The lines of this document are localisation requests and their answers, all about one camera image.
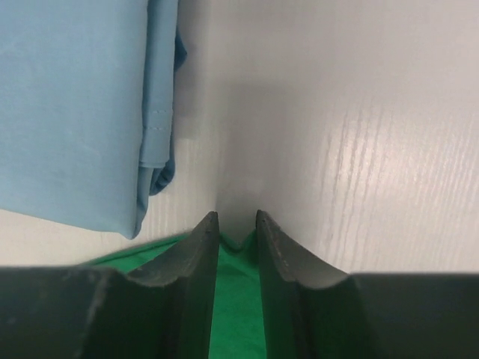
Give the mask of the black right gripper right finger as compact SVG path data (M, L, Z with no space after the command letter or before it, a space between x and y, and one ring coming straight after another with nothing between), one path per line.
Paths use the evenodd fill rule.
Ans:
M478 356L476 274L348 274L264 211L256 236L268 358Z

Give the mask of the green t-shirt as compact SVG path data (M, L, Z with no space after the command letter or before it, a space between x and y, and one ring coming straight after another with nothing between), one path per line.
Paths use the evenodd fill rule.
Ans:
M210 358L266 357L256 232L235 251L222 236L219 247Z

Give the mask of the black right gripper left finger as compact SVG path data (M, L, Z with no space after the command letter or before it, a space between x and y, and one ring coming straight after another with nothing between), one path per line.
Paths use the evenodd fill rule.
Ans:
M206 358L219 221L128 273L107 266L1 269L3 358Z

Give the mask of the light blue folded t-shirt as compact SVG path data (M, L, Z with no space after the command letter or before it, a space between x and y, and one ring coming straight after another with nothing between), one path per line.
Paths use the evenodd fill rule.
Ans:
M138 235L169 158L176 1L1 3L1 207Z

